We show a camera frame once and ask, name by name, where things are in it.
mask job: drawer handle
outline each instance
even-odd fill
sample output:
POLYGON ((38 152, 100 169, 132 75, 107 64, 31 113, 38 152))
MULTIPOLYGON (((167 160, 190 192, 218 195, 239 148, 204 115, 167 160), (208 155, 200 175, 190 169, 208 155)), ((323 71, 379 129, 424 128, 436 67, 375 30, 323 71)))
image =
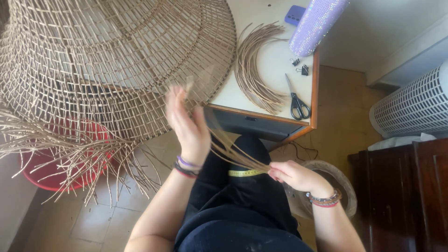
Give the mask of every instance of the drawer handle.
POLYGON ((244 119, 249 120, 249 121, 253 121, 256 122, 258 119, 253 118, 253 117, 244 117, 244 119))

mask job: woman's right hand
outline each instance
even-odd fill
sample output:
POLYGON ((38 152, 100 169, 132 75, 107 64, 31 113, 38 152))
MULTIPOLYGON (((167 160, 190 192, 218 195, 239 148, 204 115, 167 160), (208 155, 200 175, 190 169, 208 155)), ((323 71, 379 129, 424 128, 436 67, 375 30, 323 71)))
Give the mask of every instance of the woman's right hand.
POLYGON ((312 196, 328 198, 334 194, 330 183, 316 172, 294 161, 271 162, 268 174, 280 183, 287 183, 298 191, 309 191, 312 196))

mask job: measuring tape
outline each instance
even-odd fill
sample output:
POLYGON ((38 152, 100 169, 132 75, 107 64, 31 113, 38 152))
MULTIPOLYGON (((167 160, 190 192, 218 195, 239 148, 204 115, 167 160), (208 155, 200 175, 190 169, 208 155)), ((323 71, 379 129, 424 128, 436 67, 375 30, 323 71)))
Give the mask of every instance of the measuring tape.
POLYGON ((232 171, 229 170, 228 171, 228 175, 230 177, 250 177, 250 176, 255 176, 258 174, 262 174, 264 172, 262 171, 257 171, 257 170, 247 170, 247 171, 232 171))

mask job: sparkly purple cylinder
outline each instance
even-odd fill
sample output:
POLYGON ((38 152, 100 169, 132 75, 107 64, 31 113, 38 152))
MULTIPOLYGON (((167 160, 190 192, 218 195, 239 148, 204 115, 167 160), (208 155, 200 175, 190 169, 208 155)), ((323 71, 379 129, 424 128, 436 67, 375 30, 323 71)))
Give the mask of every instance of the sparkly purple cylinder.
POLYGON ((291 51, 301 57, 312 54, 347 5, 349 0, 311 0, 289 40, 291 51))

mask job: hand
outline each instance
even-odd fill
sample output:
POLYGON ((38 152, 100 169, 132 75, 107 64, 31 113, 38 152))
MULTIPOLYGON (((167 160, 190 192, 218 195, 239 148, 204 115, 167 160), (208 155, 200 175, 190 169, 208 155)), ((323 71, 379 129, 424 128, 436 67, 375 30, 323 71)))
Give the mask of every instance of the hand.
POLYGON ((330 183, 316 172, 294 161, 271 162, 268 174, 280 183, 287 183, 298 191, 309 191, 312 196, 328 198, 334 194, 330 183))
POLYGON ((193 119, 190 119, 184 107, 185 91, 182 87, 171 87, 166 96, 167 120, 181 144, 182 159, 193 165, 203 165, 211 146, 203 108, 194 108, 193 119))

